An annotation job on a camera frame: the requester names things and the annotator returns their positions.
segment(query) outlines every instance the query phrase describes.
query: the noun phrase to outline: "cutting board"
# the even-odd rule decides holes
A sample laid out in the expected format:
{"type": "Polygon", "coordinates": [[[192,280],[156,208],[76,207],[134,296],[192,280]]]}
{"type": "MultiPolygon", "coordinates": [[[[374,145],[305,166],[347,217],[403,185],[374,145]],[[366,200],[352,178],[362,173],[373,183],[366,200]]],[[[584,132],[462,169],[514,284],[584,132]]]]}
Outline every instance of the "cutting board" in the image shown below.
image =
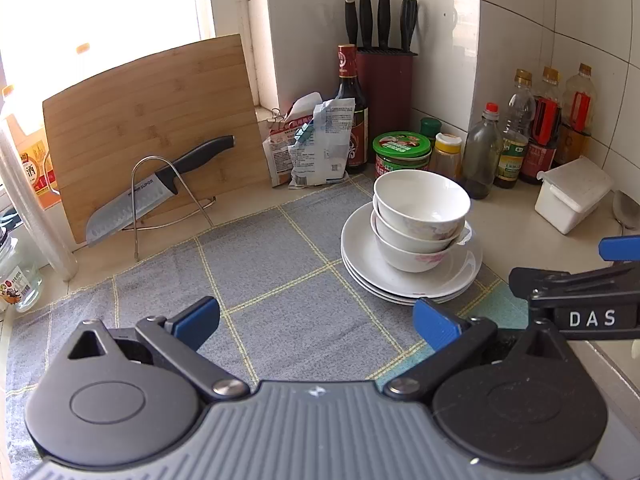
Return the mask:
{"type": "MultiPolygon", "coordinates": [[[[131,170],[145,156],[174,160],[206,140],[234,135],[233,148],[183,176],[196,198],[269,179],[239,34],[112,68],[50,97],[43,110],[58,189],[78,243],[89,216],[131,186],[131,170]]],[[[136,181],[162,165],[143,164],[136,181]]],[[[190,202],[176,182],[178,195],[145,218],[190,202]]]]}

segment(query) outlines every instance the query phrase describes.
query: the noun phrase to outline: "countertop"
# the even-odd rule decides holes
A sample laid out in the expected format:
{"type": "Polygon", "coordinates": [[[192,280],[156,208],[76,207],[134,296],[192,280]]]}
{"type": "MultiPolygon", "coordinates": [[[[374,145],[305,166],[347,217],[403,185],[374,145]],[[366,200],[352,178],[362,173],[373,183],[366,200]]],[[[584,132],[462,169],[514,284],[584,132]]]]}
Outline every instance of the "countertop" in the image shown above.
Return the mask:
{"type": "MultiPolygon", "coordinates": [[[[598,255],[598,242],[603,237],[620,234],[620,226],[611,212],[612,194],[607,195],[596,211],[568,235],[562,235],[535,212],[539,190],[537,186],[518,182],[513,189],[494,187],[486,199],[472,201],[468,220],[478,232],[485,264],[504,280],[516,266],[569,272],[605,267],[607,263],[598,255]]],[[[265,182],[218,196],[217,203],[208,211],[213,223],[220,224],[312,192],[313,189],[289,190],[286,186],[271,188],[265,182]]],[[[183,211],[178,210],[154,220],[164,221],[182,214],[183,211]]],[[[206,220],[196,215],[171,228],[141,232],[141,258],[153,256],[208,227],[206,220]]],[[[46,289],[34,308],[42,308],[75,290],[101,282],[136,263],[131,232],[119,232],[108,243],[84,247],[75,254],[79,271],[69,283],[63,282],[49,266],[41,269],[46,289]]],[[[6,352],[13,318],[14,314],[8,314],[1,326],[0,388],[3,393],[6,352]]],[[[640,360],[632,359],[631,345],[631,341],[572,343],[598,385],[640,430],[640,360]]],[[[4,404],[4,395],[0,402],[4,404]]],[[[0,410],[0,424],[4,428],[4,406],[0,410]]],[[[3,455],[6,457],[3,440],[2,434],[0,462],[5,462],[3,455]]],[[[6,468],[0,468],[4,478],[7,478],[6,471],[6,468]]]]}

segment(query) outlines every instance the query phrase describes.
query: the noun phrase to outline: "gray ribbed surface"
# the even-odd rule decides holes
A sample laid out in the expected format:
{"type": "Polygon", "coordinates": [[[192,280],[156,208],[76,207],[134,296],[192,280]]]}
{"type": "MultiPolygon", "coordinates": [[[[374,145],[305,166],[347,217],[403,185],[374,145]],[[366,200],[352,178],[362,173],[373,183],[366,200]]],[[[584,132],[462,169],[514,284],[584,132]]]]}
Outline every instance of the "gray ribbed surface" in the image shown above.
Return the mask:
{"type": "Polygon", "coordinates": [[[31,480],[602,480],[588,464],[561,472],[491,470],[442,439],[417,403],[395,402],[373,382],[265,382],[222,402],[193,436],[156,462],[113,473],[44,463],[31,480]]]}

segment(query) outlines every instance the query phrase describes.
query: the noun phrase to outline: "stack of bowls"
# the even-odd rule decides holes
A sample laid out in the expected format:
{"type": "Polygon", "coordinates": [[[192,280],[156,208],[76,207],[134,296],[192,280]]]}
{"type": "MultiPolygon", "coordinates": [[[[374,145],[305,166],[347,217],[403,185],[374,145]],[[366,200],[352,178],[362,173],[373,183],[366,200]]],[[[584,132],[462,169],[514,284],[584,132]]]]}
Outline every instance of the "stack of bowls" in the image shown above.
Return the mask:
{"type": "Polygon", "coordinates": [[[385,173],[374,184],[371,228],[384,259],[405,272],[437,266],[472,235],[471,200],[448,178],[421,170],[385,173]]]}

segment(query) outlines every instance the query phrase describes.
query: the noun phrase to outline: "knife block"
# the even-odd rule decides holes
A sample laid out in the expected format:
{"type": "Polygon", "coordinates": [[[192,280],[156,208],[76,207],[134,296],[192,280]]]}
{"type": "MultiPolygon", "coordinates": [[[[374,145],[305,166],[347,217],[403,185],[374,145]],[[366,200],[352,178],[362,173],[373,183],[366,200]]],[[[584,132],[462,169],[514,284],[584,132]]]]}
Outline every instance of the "knife block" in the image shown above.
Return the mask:
{"type": "Polygon", "coordinates": [[[414,56],[398,48],[360,48],[356,54],[358,80],[369,105],[370,162],[373,139],[409,129],[414,56]]]}

